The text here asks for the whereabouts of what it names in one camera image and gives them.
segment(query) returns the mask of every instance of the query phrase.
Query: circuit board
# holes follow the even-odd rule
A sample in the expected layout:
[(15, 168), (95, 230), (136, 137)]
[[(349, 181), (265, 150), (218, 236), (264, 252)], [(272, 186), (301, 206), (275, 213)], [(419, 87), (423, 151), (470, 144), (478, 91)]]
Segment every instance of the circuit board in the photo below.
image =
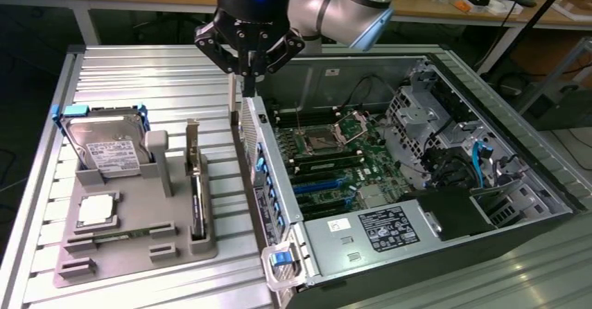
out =
[(276, 128), (307, 220), (392, 204), (411, 191), (380, 130), (360, 116), (345, 116), (337, 124)]

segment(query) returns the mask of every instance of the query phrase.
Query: metal table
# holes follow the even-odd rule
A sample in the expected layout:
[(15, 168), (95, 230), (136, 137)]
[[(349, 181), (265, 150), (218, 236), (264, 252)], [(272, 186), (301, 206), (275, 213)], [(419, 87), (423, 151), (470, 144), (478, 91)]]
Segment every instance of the metal table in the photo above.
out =
[[(379, 46), (373, 51), (403, 48), (435, 52), (456, 66), (456, 73), (466, 70), (459, 57), (436, 45)], [(117, 106), (142, 101), (153, 128), (170, 133), (170, 155), (185, 148), (186, 118), (201, 118), (220, 254), (210, 261), (69, 288), (53, 286), (77, 161), (49, 118), (0, 270), (2, 308), (273, 307), (233, 146), (229, 100), (241, 101), (238, 95), (229, 97), (229, 78), (193, 46), (94, 46), (69, 54), (54, 104)], [(590, 198), (583, 202), (592, 207)], [(587, 214), (499, 259), (351, 307), (590, 308), (591, 257)]]

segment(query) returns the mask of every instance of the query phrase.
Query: hard drive label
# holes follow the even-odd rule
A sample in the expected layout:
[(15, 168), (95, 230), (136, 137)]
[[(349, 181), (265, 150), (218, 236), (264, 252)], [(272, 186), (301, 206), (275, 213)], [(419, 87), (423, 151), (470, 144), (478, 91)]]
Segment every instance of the hard drive label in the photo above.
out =
[(93, 161), (102, 173), (141, 168), (133, 141), (108, 141), (86, 144)]
[(359, 215), (375, 251), (383, 252), (420, 241), (400, 206)]

